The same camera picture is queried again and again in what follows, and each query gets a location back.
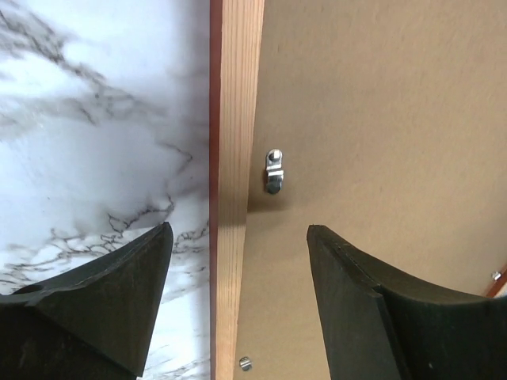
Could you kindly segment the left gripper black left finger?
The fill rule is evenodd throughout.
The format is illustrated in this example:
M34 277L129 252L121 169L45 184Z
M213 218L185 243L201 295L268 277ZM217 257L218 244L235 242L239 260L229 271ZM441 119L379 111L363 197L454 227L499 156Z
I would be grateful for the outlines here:
M164 222L123 247L1 297L3 379L143 375L173 248Z

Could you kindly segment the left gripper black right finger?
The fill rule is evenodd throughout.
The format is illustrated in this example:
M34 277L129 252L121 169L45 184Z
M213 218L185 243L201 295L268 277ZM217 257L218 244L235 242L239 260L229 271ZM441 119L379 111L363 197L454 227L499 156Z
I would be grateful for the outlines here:
M505 378L504 298L419 279L326 226L307 245L333 380Z

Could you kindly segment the brown cardboard backing board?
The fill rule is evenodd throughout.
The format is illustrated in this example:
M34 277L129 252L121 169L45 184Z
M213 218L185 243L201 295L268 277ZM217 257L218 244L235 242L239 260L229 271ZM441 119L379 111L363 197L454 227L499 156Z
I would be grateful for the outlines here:
M327 379L307 229L483 295L506 264L506 4L267 1L237 379Z

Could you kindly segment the orange wooden picture frame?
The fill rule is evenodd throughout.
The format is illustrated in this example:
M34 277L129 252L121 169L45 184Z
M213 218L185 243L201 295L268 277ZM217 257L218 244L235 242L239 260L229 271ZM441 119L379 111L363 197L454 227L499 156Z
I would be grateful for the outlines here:
M253 366L250 359L237 357L236 348L266 2L213 1L210 4L214 379L237 379L236 369L249 371ZM506 264L492 275L484 294L468 294L506 300L505 288Z

